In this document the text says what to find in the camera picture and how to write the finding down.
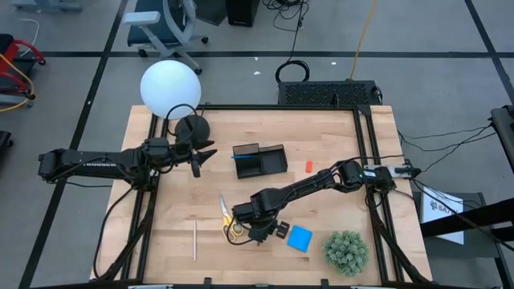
succulent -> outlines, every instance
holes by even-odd
[[[368,247],[358,232],[334,232],[323,246],[324,260],[337,269],[337,274],[353,277],[369,261]]]

red object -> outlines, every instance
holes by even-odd
[[[307,161],[307,168],[305,168],[305,172],[312,173],[312,161]]]
[[[23,40],[17,40],[12,37],[12,35],[0,34],[0,53],[9,60],[10,63],[14,64],[14,60],[18,55],[19,47],[18,45],[26,46],[35,54],[35,61],[44,64],[46,62],[43,54],[39,52],[35,47],[33,47],[30,43],[25,42]],[[3,59],[0,59],[0,77],[6,77],[11,79],[14,83],[17,84],[17,88],[15,91],[23,93],[27,92],[27,84],[18,77],[18,75],[12,75],[8,71],[10,66]]]

blue block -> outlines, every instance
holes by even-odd
[[[312,232],[300,226],[293,226],[289,235],[288,245],[307,253],[308,244],[311,242]]]

orange eraser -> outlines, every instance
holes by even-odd
[[[305,172],[312,173],[312,161],[307,161],[307,168],[305,168]]]

gray floor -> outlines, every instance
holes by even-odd
[[[305,28],[298,34],[299,51],[354,51],[371,1],[311,0]],[[511,0],[474,1],[497,51],[513,52]],[[102,51],[120,0],[84,1],[81,14],[32,14],[0,2],[0,33],[31,41],[34,23],[41,31],[42,51]],[[129,0],[127,11],[133,9]],[[255,26],[234,27],[199,23],[210,43],[195,43],[193,51],[288,51],[293,34],[278,31],[274,12],[259,8]],[[293,22],[279,22],[294,26]],[[126,46],[128,28],[118,30],[113,51]],[[446,52],[487,51],[463,0],[382,0],[366,35],[363,51]],[[31,109],[0,114],[0,129],[14,134],[16,145],[0,171],[0,286],[18,286],[44,212],[53,191],[36,176],[39,153],[69,146],[99,58],[50,58],[37,66],[33,79],[38,99]],[[280,57],[199,58],[202,102],[216,104],[275,104],[275,69]],[[348,78],[351,58],[303,58],[311,80]],[[83,150],[119,150],[129,109],[141,104],[139,80],[158,59],[110,58],[80,142]],[[502,59],[514,75],[514,59]],[[283,79],[301,71],[287,68]],[[492,108],[510,100],[490,59],[359,59],[355,79],[373,79],[394,108],[398,128],[406,135],[425,135],[487,124]],[[426,147],[441,147],[463,136],[431,139]],[[425,168],[441,153],[421,153],[404,147],[415,165]],[[495,137],[459,148],[425,173],[422,181],[442,191],[483,192],[487,202],[512,197],[514,176]],[[83,183],[108,183],[81,180]],[[108,189],[67,186],[32,286],[85,282],[104,216]],[[506,252],[514,268],[514,254]],[[490,260],[454,260],[430,256],[434,279],[443,284],[486,287],[500,281]]]

